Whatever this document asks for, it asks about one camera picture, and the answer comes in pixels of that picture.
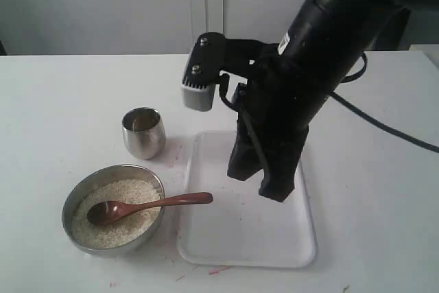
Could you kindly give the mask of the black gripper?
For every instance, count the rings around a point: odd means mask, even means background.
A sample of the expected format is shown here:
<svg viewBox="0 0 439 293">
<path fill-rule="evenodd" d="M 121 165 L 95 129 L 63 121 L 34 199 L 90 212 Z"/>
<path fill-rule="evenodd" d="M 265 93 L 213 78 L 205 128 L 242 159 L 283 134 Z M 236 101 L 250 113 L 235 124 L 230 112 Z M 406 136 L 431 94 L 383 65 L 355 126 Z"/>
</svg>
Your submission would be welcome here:
<svg viewBox="0 0 439 293">
<path fill-rule="evenodd" d="M 220 43 L 219 96 L 223 103 L 247 111 L 254 127 L 263 132 L 278 121 L 287 133 L 262 143 L 264 178 L 259 188 L 260 196 L 283 202 L 295 188 L 294 174 L 308 135 L 302 130 L 324 103 L 317 87 L 329 85 L 329 74 L 320 73 L 329 58 L 329 42 L 303 39 L 266 44 L 222 38 Z M 261 170 L 261 164 L 246 129 L 239 128 L 228 177 L 248 180 Z"/>
</svg>

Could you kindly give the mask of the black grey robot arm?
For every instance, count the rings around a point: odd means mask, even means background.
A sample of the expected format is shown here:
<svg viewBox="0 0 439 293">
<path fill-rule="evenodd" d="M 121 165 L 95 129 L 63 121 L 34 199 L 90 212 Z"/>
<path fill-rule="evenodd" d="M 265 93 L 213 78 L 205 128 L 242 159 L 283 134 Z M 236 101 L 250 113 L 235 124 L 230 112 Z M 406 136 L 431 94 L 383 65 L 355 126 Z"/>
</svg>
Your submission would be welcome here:
<svg viewBox="0 0 439 293">
<path fill-rule="evenodd" d="M 309 124 L 335 88 L 355 79 L 353 65 L 403 9 L 433 9 L 438 0 L 305 0 L 281 42 L 261 45 L 246 65 L 224 68 L 246 79 L 226 105 L 237 136 L 227 174 L 244 181 L 263 172 L 259 195 L 284 201 Z"/>
</svg>

